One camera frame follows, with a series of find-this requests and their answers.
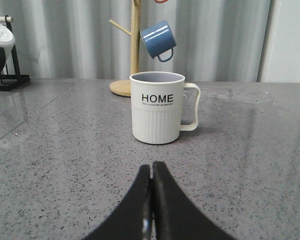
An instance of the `wooden mug stand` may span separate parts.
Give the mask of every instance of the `wooden mug stand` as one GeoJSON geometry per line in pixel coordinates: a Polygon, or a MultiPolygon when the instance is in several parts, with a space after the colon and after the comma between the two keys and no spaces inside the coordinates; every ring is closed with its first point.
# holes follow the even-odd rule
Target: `wooden mug stand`
{"type": "MultiPolygon", "coordinates": [[[[139,44],[140,44],[140,18],[141,0],[131,0],[131,32],[110,19],[110,23],[131,37],[130,43],[130,74],[139,72],[139,44]]],[[[130,80],[114,81],[110,84],[112,93],[130,97],[130,80]]]]}

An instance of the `mug rim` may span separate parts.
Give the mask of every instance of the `mug rim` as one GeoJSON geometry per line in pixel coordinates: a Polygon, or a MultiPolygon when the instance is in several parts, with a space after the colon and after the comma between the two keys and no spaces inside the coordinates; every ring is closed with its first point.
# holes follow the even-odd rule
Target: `mug rim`
{"type": "Polygon", "coordinates": [[[176,84],[185,81],[186,77],[183,76],[182,74],[176,73],[176,72],[169,72],[169,71],[141,71],[141,72],[136,72],[130,75],[130,80],[134,81],[139,84],[144,84],[144,85],[168,85],[168,84],[176,84]],[[142,81],[142,80],[137,80],[134,79],[134,76],[137,75],[142,75],[142,74],[167,74],[167,75],[175,75],[178,77],[181,77],[179,80],[175,81],[142,81]]]}

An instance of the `white curtain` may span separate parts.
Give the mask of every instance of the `white curtain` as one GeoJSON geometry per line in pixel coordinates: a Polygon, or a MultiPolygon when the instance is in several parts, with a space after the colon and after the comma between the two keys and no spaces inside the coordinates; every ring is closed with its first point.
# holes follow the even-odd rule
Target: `white curtain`
{"type": "MultiPolygon", "coordinates": [[[[167,20],[172,60],[152,59],[140,42],[140,71],[173,71],[188,81],[256,82],[270,0],[142,0],[141,29],[167,20]]],[[[14,18],[22,74],[43,78],[128,79],[131,0],[0,0],[14,18]]]]}

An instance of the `speckled countertop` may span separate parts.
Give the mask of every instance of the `speckled countertop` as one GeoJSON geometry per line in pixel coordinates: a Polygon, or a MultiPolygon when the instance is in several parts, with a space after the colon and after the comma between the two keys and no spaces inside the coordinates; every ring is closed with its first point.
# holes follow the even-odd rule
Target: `speckled countertop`
{"type": "Polygon", "coordinates": [[[32,79],[0,92],[0,240],[83,238],[156,160],[237,239],[300,240],[300,84],[199,82],[198,129],[149,145],[110,82],[32,79]]]}

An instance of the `blue mug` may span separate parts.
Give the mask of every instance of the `blue mug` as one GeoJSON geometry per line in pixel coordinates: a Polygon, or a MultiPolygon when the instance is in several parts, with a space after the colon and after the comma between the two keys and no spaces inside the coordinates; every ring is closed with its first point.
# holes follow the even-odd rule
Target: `blue mug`
{"type": "Polygon", "coordinates": [[[162,63],[172,59],[174,47],[177,46],[177,44],[167,21],[159,22],[158,24],[141,31],[140,34],[148,53],[153,59],[158,57],[159,61],[162,63]],[[171,56],[162,60],[160,54],[168,50],[171,50],[171,56]]]}

